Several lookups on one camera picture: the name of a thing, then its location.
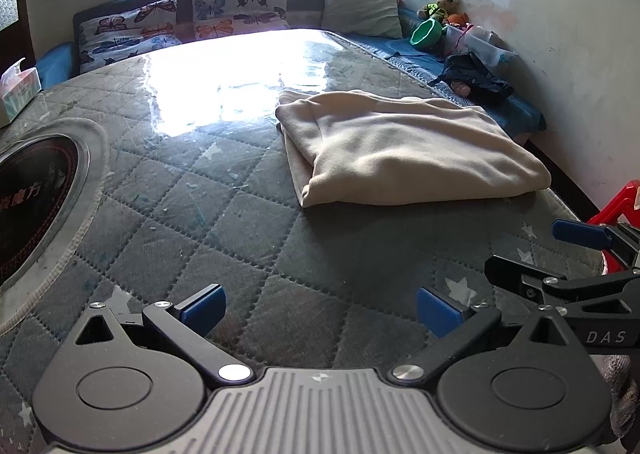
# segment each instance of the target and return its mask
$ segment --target gray ribbed panel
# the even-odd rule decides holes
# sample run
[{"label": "gray ribbed panel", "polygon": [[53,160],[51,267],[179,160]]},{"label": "gray ribbed panel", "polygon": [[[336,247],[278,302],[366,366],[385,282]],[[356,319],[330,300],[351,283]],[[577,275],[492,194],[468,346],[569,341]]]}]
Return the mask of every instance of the gray ribbed panel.
[{"label": "gray ribbed panel", "polygon": [[[456,436],[416,389],[373,370],[269,369],[223,389],[200,420],[154,454],[488,454]],[[580,454],[594,451],[583,449]],[[51,454],[64,454],[53,449]]]}]

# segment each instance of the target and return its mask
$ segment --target sofa backrest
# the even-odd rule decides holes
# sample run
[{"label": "sofa backrest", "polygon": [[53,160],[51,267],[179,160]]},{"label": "sofa backrest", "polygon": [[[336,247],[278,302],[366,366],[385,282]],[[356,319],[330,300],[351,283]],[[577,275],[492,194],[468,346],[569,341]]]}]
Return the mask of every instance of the sofa backrest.
[{"label": "sofa backrest", "polygon": [[[78,53],[78,37],[81,23],[90,19],[137,9],[155,1],[160,0],[116,0],[78,12],[73,20],[76,54]],[[287,0],[287,17],[289,17],[289,13],[291,14],[289,25],[293,28],[309,27],[316,24],[313,20],[317,20],[318,26],[316,28],[319,28],[323,9],[324,0]],[[191,0],[177,0],[176,23],[178,26],[191,25],[193,23]]]}]

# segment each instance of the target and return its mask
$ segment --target quilted tablecloth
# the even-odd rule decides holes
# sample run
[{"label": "quilted tablecloth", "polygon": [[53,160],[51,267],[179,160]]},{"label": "quilted tablecloth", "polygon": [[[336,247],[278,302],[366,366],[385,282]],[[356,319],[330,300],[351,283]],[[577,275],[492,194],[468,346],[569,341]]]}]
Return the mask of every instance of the quilted tablecloth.
[{"label": "quilted tablecloth", "polygon": [[110,172],[66,268],[0,336],[0,451],[39,452],[30,409],[43,369],[86,305],[115,313],[225,287],[210,341],[255,368],[359,368],[428,346],[418,287],[526,313],[482,275],[492,254],[570,277],[600,254],[555,241],[572,217],[550,192],[398,207],[300,209],[273,117],[282,89],[430,97],[405,72],[330,34],[288,30],[186,44],[106,66],[39,95],[0,136],[87,117],[107,129]]}]

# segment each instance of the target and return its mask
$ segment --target black bag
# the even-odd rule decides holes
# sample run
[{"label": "black bag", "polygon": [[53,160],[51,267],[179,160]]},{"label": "black bag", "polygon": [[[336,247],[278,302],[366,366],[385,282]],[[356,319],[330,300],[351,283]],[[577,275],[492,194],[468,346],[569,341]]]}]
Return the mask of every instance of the black bag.
[{"label": "black bag", "polygon": [[429,86],[435,86],[440,81],[450,86],[452,82],[468,85],[471,88],[468,99],[479,105],[498,105],[513,93],[513,87],[489,72],[471,51],[447,57],[444,70]]}]

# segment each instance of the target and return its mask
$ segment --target folded beige garment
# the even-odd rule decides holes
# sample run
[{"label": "folded beige garment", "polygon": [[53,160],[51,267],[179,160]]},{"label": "folded beige garment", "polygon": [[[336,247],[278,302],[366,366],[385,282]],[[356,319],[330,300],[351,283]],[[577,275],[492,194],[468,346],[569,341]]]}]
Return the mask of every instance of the folded beige garment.
[{"label": "folded beige garment", "polygon": [[507,197],[551,183],[545,166],[479,107],[284,91],[276,117],[303,207]]}]

